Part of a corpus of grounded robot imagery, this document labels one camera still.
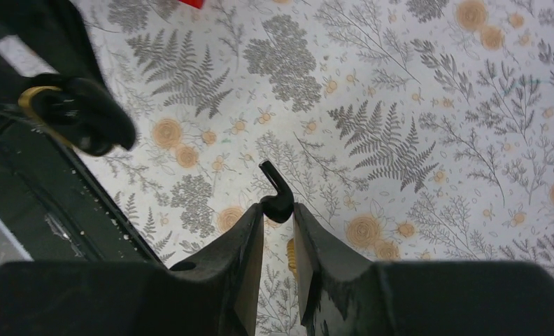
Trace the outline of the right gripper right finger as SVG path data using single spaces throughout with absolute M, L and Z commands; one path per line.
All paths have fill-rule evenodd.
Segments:
M 309 335 L 554 335 L 554 278 L 531 262 L 370 261 L 294 205 Z

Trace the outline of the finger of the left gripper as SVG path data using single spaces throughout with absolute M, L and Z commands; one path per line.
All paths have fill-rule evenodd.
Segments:
M 18 103 L 29 88 L 60 92 L 31 94 L 44 107 L 104 107 L 106 88 L 83 17 L 70 1 L 0 1 L 0 40 L 17 36 L 55 71 L 26 77 L 0 54 L 0 107 Z

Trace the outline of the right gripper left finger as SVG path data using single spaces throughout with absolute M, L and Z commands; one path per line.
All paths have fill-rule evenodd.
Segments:
M 0 266 L 0 335 L 253 335 L 263 213 L 252 205 L 203 249 L 152 262 Z

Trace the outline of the black earbud case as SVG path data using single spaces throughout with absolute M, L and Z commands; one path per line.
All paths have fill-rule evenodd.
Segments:
M 58 142 L 95 157 L 136 143 L 132 119 L 102 85 L 88 78 L 42 73 L 29 79 L 21 111 Z

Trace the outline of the black earbud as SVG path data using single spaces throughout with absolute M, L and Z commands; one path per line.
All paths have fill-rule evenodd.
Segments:
M 276 191 L 260 200 L 263 214 L 276 223 L 285 223 L 294 211 L 292 190 L 270 160 L 261 162 L 259 168 Z

